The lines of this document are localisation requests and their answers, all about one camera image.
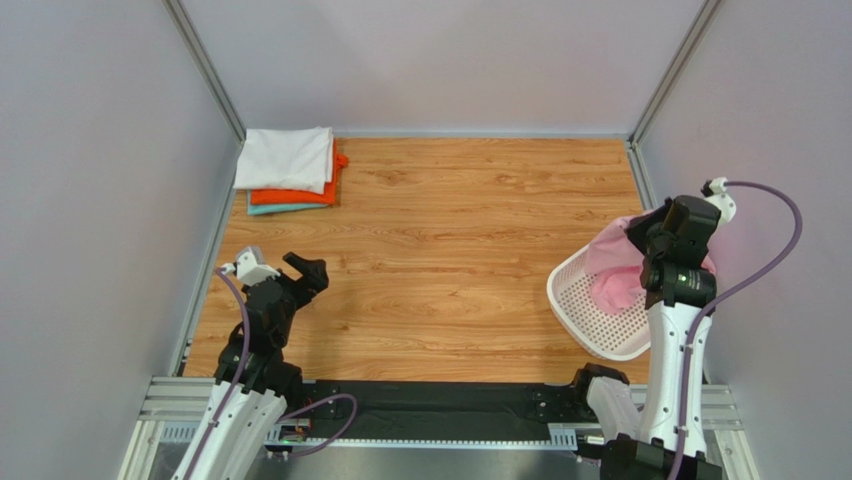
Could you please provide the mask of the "pink t shirt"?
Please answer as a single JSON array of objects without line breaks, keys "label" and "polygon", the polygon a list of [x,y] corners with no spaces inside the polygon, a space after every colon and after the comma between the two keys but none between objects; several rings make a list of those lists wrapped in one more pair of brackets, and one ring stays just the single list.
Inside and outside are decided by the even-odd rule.
[{"label": "pink t shirt", "polygon": [[699,318],[712,313],[710,304],[718,288],[709,251],[698,268],[650,262],[626,236],[629,222],[638,216],[616,219],[589,244],[585,272],[596,277],[591,291],[593,301],[604,312],[616,314],[645,294],[647,308],[658,304],[691,307]]}]

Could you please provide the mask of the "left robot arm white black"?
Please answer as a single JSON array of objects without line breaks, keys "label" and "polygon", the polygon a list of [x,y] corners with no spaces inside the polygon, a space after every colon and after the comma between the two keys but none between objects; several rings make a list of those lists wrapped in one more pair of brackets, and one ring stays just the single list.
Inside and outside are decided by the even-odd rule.
[{"label": "left robot arm white black", "polygon": [[242,479],[288,406],[303,398],[299,367],[285,361],[298,310],[329,286],[325,261],[293,252],[291,277],[249,246],[215,275],[234,295],[240,319],[218,357],[213,387],[176,479]]}]

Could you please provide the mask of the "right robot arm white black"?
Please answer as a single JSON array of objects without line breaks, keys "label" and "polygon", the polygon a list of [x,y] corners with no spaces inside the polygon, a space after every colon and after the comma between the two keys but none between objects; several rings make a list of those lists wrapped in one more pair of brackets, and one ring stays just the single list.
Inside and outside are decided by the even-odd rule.
[{"label": "right robot arm white black", "polygon": [[621,372],[587,364],[575,389],[597,417],[605,443],[602,479],[721,479],[707,459],[701,411],[703,349],[712,324],[715,276],[702,263],[722,220],[706,199],[680,195],[630,221],[626,236],[642,254],[640,285],[651,338],[644,407]]}]

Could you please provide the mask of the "folded teal t shirt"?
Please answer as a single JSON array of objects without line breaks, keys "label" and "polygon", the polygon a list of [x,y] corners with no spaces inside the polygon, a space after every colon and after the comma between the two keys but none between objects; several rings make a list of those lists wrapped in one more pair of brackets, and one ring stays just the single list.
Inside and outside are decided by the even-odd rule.
[{"label": "folded teal t shirt", "polygon": [[252,204],[253,194],[251,191],[246,193],[247,214],[250,216],[260,216],[274,213],[296,212],[303,210],[313,210],[326,208],[326,204],[320,203],[283,203],[283,204]]}]

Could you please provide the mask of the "folded orange t shirt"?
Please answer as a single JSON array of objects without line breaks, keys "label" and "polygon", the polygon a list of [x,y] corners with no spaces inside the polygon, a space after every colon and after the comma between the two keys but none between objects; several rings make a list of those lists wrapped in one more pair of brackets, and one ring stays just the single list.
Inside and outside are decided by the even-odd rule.
[{"label": "folded orange t shirt", "polygon": [[349,158],[338,151],[337,141],[333,142],[333,155],[332,180],[324,185],[322,193],[287,189],[252,190],[249,192],[249,204],[252,206],[296,203],[335,204],[341,172],[348,166]]}]

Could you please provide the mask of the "folded white t shirt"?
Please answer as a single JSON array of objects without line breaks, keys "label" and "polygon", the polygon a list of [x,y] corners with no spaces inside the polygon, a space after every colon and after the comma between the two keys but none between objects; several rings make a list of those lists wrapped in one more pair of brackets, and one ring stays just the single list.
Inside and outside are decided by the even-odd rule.
[{"label": "folded white t shirt", "polygon": [[235,190],[297,190],[321,194],[332,181],[330,128],[249,129],[237,160]]}]

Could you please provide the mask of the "white perforated plastic basket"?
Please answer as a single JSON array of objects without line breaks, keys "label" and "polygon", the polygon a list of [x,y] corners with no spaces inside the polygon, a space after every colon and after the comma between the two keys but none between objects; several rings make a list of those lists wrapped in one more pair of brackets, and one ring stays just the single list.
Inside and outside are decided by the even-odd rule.
[{"label": "white perforated plastic basket", "polygon": [[585,272],[587,248],[582,247],[554,268],[546,293],[551,310],[572,336],[591,355],[616,362],[639,357],[651,347],[645,296],[618,314],[608,314],[593,301],[596,280]]}]

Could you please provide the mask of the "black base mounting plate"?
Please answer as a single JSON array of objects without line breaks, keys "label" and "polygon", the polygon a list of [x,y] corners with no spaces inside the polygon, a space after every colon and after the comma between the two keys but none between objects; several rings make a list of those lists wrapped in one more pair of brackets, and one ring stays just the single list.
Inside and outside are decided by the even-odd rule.
[{"label": "black base mounting plate", "polygon": [[335,394],[357,401],[344,439],[536,441],[550,424],[598,422],[574,385],[545,383],[305,381],[284,394],[286,412]]}]

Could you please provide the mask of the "right aluminium corner post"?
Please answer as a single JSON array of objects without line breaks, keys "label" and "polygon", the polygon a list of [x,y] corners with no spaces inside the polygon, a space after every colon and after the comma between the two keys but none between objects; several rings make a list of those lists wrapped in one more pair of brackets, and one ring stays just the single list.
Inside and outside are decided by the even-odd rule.
[{"label": "right aluminium corner post", "polygon": [[722,0],[705,0],[702,2],[629,137],[629,144],[632,148],[637,149],[648,134],[657,115],[723,4],[724,1]]}]

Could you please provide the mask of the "aluminium corner post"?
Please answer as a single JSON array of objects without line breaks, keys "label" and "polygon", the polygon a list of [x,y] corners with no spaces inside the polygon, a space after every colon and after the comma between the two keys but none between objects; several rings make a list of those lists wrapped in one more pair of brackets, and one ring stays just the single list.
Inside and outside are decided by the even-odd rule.
[{"label": "aluminium corner post", "polygon": [[705,0],[702,2],[629,137],[629,144],[632,148],[637,149],[648,134],[657,115],[723,4],[724,1],[722,0]]},{"label": "aluminium corner post", "polygon": [[191,19],[189,11],[180,0],[163,0],[162,3],[183,39],[190,56],[212,94],[214,102],[222,113],[229,129],[237,142],[243,144],[246,139],[246,128],[237,113],[232,99],[227,93],[214,62]]}]

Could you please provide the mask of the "aluminium frame rail front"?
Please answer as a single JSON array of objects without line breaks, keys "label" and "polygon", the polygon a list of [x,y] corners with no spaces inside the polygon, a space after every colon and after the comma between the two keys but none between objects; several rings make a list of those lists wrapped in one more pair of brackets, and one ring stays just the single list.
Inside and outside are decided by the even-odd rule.
[{"label": "aluminium frame rail front", "polygon": [[[633,404],[642,409],[647,386],[629,386]],[[152,379],[121,477],[176,479],[212,387],[213,378]],[[722,467],[721,479],[757,478],[730,389],[702,383],[701,411],[707,459]],[[285,411],[242,479],[602,479],[599,422],[550,424],[550,438],[536,441],[344,439],[356,412],[350,394]]]}]

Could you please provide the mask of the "left aluminium corner post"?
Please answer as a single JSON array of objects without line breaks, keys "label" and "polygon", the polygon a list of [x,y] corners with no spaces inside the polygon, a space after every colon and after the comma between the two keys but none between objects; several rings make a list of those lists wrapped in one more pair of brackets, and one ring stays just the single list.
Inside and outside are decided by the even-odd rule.
[{"label": "left aluminium corner post", "polygon": [[183,39],[190,56],[212,94],[214,102],[222,113],[229,129],[237,142],[243,144],[246,139],[246,128],[237,113],[232,99],[227,93],[214,62],[191,19],[189,11],[180,0],[163,0],[162,3]]}]

